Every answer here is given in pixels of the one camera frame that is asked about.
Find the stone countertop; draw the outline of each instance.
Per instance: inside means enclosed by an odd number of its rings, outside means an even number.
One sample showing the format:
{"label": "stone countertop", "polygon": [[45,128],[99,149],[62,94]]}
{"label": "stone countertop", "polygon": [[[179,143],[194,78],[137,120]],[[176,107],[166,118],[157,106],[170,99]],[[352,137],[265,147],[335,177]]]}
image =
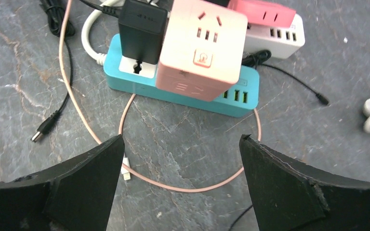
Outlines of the stone countertop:
{"label": "stone countertop", "polygon": [[[330,99],[321,106],[291,78],[265,67],[257,107],[263,143],[322,170],[370,181],[370,134],[362,131],[363,102],[370,97],[370,0],[292,1],[304,21],[306,44],[287,60],[270,60]],[[170,9],[172,0],[161,0]],[[130,94],[111,90],[101,66],[84,51],[80,30],[91,12],[75,0],[78,29],[70,46],[73,89],[101,140],[118,132]],[[107,52],[115,18],[102,15],[91,42]],[[0,0],[0,181],[11,181],[58,164],[96,146],[71,102],[57,127],[40,143],[30,137],[56,110],[66,89],[57,57],[58,38],[38,1]],[[241,166],[241,134],[257,134],[254,114],[232,118],[137,96],[124,127],[131,166],[170,185],[199,188],[218,183]],[[249,205],[244,174],[210,192],[177,193],[135,177],[120,178],[108,228],[119,230],[227,230]],[[237,230],[258,230],[251,210]]]}

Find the power cord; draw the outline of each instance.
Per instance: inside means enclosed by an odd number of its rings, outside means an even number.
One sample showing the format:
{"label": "power cord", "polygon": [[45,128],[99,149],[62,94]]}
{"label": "power cord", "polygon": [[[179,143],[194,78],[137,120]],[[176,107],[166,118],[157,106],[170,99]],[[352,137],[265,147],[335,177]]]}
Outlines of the power cord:
{"label": "power cord", "polygon": [[253,205],[250,205],[247,209],[245,209],[245,211],[243,211],[239,216],[238,218],[236,218],[235,221],[233,221],[233,223],[230,225],[230,228],[228,229],[228,231],[231,231],[233,229],[233,227],[236,225],[236,223],[242,218],[242,216],[244,216],[251,208],[253,208]]}
{"label": "power cord", "polygon": [[[65,13],[65,20],[63,21],[63,24],[62,24],[62,31],[61,31],[61,34],[60,34],[60,44],[59,44],[59,64],[60,64],[60,71],[62,72],[62,77],[63,77],[63,80],[65,82],[65,86],[67,88],[67,91],[69,92],[70,94],[70,98],[76,108],[76,111],[77,113],[79,114],[80,116],[80,119],[82,120],[84,126],[86,127],[87,131],[91,134],[91,136],[93,137],[94,140],[96,140],[96,142],[98,144],[101,144],[101,140],[97,137],[97,135],[95,134],[95,132],[93,131],[93,129],[90,127],[89,123],[87,122],[86,118],[84,117],[83,115],[83,112],[81,111],[79,105],[77,104],[77,101],[76,101],[76,98],[74,97],[74,94],[71,90],[71,86],[69,84],[69,81],[67,79],[67,75],[66,75],[66,71],[65,71],[65,64],[64,64],[64,61],[63,61],[63,39],[65,37],[65,29],[66,29],[66,24],[67,24],[67,20],[68,20],[68,17],[70,15],[70,9],[71,9],[71,4],[72,4],[72,1],[73,0],[68,0],[67,2],[67,7],[66,7],[66,13]],[[116,0],[108,0],[104,2],[103,4],[113,4],[116,2]],[[131,95],[131,98],[129,99],[127,105],[125,106],[124,108],[124,112],[121,116],[121,120],[120,120],[120,126],[119,126],[119,134],[122,134],[122,128],[123,128],[123,124],[124,124],[124,119],[125,119],[125,116],[128,112],[128,109],[130,108],[130,105],[132,103],[132,101],[134,100],[134,97],[135,97],[135,94]],[[259,118],[259,113],[257,112],[256,109],[253,110],[255,116],[256,116],[256,122],[257,122],[257,140],[261,140],[262,138],[262,127],[261,127],[261,122],[260,122],[260,118]],[[232,181],[233,179],[235,179],[238,175],[240,175],[244,168],[242,167],[241,169],[239,169],[239,171],[237,171],[235,174],[233,174],[231,177],[229,177],[228,179],[220,182],[220,183],[217,183],[215,185],[212,185],[212,186],[209,186],[209,187],[205,187],[205,188],[200,188],[200,189],[184,189],[184,188],[178,188],[178,187],[173,187],[173,186],[169,186],[169,185],[166,185],[166,184],[162,184],[162,183],[159,183],[159,182],[156,182],[154,180],[151,180],[150,178],[147,178],[143,175],[141,175],[140,173],[136,172],[135,170],[133,170],[132,168],[130,168],[129,166],[127,166],[126,164],[122,163],[122,167],[124,169],[126,169],[127,171],[129,171],[131,174],[135,175],[136,177],[150,183],[150,184],[153,184],[155,186],[158,186],[158,187],[162,187],[164,189],[168,189],[168,190],[172,190],[172,191],[176,191],[176,192],[182,192],[182,193],[202,193],[202,192],[206,192],[206,191],[209,191],[209,190],[213,190],[213,189],[217,189],[227,183],[229,183],[230,181]]]}
{"label": "power cord", "polygon": [[91,3],[91,2],[86,1],[86,0],[80,0],[80,1],[83,2],[84,4],[86,4],[87,6],[90,6],[91,8],[93,8],[95,10],[101,11],[102,13],[108,14],[108,15],[116,17],[116,18],[118,18],[120,16],[121,7],[106,6],[106,5],[103,5],[103,4],[97,5],[97,4]]}
{"label": "power cord", "polygon": [[[63,22],[63,18],[65,16],[65,8],[63,7],[62,2],[60,0],[40,0],[40,2],[41,8],[47,14],[50,32],[53,35],[60,37],[61,25]],[[71,37],[75,33],[76,30],[74,26],[72,25],[71,22],[68,22],[65,37]],[[73,82],[73,57],[67,40],[65,40],[65,45],[67,47],[67,52],[70,61],[70,85],[71,85]],[[67,93],[59,109],[53,112],[45,121],[43,121],[43,123],[41,123],[41,125],[38,127],[36,131],[36,134],[31,138],[33,142],[37,142],[43,136],[48,135],[52,131],[57,121],[59,120],[69,97],[70,96]]]}
{"label": "power cord", "polygon": [[281,68],[278,68],[276,66],[269,65],[269,64],[264,64],[264,62],[266,62],[267,60],[269,60],[271,56],[272,56],[272,53],[269,50],[258,51],[256,53],[250,54],[246,58],[242,59],[242,65],[249,66],[249,67],[254,67],[255,69],[257,69],[257,66],[267,66],[267,67],[273,68],[273,69],[275,69],[277,71],[280,71],[280,72],[282,72],[282,73],[290,76],[291,78],[293,78],[294,80],[296,80],[297,82],[299,82],[301,85],[303,85],[305,88],[307,88],[311,92],[313,92],[315,94],[315,96],[318,98],[318,100],[323,105],[327,106],[330,103],[329,100],[327,99],[327,97],[325,97],[320,92],[314,90],[312,87],[310,87],[308,84],[306,84],[303,81],[301,81],[296,76],[294,76],[294,75],[288,73],[287,71],[285,71],[285,70],[283,70]]}

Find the cable connector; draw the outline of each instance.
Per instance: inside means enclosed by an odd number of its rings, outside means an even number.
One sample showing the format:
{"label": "cable connector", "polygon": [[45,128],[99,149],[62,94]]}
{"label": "cable connector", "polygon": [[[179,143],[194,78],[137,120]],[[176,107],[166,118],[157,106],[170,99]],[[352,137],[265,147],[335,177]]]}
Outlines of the cable connector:
{"label": "cable connector", "polygon": [[49,132],[54,128],[56,122],[59,120],[61,111],[56,110],[53,114],[51,114],[36,130],[36,134],[30,139],[33,142],[37,142],[43,136],[49,134]]}
{"label": "cable connector", "polygon": [[101,11],[102,13],[108,14],[108,15],[113,16],[113,17],[116,17],[116,18],[118,18],[120,16],[121,7],[117,7],[117,6],[104,6],[104,5],[103,6],[100,6],[100,5],[97,5],[97,4],[88,2],[86,0],[80,0],[80,1],[83,2],[84,4],[86,4],[87,6],[90,6],[93,9],[96,9],[98,11]]}
{"label": "cable connector", "polygon": [[329,100],[327,99],[327,97],[325,97],[323,94],[321,94],[319,92],[316,93],[316,97],[325,106],[327,106],[330,103]]}
{"label": "cable connector", "polygon": [[[127,165],[128,167],[130,166],[130,162],[128,161],[127,157],[124,157],[122,160],[123,164]],[[124,180],[129,180],[131,179],[131,174],[128,170],[126,170],[124,167],[121,167],[121,174]]]}

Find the white power adapter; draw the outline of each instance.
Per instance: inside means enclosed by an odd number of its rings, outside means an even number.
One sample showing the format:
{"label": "white power adapter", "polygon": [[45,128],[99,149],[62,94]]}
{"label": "white power adapter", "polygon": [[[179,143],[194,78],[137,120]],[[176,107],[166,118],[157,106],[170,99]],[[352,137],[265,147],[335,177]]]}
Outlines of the white power adapter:
{"label": "white power adapter", "polygon": [[269,50],[273,58],[287,59],[304,44],[303,19],[296,14],[290,28],[249,25],[244,51]]}

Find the power button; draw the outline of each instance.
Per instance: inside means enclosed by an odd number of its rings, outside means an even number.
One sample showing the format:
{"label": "power button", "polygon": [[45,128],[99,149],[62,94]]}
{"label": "power button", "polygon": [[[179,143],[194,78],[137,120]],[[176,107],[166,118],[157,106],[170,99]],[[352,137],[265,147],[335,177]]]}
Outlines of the power button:
{"label": "power button", "polygon": [[210,51],[196,49],[194,56],[194,64],[209,68],[212,64],[213,54]]}

